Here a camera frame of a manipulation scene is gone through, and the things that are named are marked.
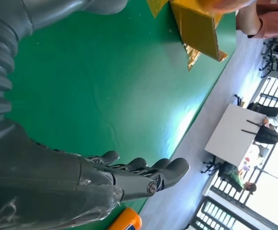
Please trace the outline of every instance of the white table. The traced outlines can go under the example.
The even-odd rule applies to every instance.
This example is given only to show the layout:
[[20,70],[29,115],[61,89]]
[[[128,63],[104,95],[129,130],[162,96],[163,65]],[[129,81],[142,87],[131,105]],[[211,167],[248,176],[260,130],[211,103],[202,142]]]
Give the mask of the white table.
[[205,150],[239,167],[244,162],[245,154],[255,138],[255,135],[242,129],[257,133],[260,127],[247,120],[258,124],[264,117],[263,114],[230,104]]

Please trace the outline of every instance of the yellow cardboard box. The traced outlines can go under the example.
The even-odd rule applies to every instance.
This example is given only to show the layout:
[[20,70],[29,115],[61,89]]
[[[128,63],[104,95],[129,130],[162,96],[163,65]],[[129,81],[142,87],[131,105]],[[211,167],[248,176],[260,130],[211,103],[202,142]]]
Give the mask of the yellow cardboard box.
[[199,8],[196,0],[147,0],[152,14],[156,18],[167,2],[170,2],[176,23],[182,37],[186,50],[198,57],[198,50],[217,61],[223,61],[227,54],[219,50],[216,27],[222,18],[222,14],[209,14]]

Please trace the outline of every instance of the green mat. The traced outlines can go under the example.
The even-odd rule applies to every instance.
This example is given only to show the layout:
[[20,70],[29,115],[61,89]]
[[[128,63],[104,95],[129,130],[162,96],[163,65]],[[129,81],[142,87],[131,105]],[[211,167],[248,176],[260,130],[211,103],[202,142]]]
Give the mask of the green mat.
[[[235,15],[224,16],[218,34],[231,56]],[[151,165],[171,157],[228,60],[201,55],[188,72],[168,5],[156,19],[144,0],[131,0],[118,15],[76,13],[20,42],[8,117],[51,148],[113,149],[118,163],[143,157]],[[139,212],[144,202],[123,203],[81,229],[105,229],[125,207]]]

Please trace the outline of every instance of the orange object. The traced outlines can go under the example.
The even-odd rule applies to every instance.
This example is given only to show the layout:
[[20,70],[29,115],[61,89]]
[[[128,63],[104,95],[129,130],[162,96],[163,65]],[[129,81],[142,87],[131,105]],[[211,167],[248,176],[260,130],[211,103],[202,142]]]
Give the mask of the orange object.
[[142,227],[141,218],[130,207],[125,208],[108,230],[140,230]]
[[212,13],[230,13],[243,8],[255,0],[196,0],[203,10]]

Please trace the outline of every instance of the robotic hand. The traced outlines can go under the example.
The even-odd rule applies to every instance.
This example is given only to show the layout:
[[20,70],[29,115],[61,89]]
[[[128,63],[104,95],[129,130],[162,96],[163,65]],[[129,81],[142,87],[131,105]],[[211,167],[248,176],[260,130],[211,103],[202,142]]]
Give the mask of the robotic hand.
[[36,29],[76,11],[113,14],[128,0],[0,0],[0,229],[61,229],[104,219],[119,202],[153,196],[173,186],[190,168],[185,159],[142,158],[113,165],[115,151],[82,157],[30,139],[5,118],[4,93],[14,69],[18,42]]

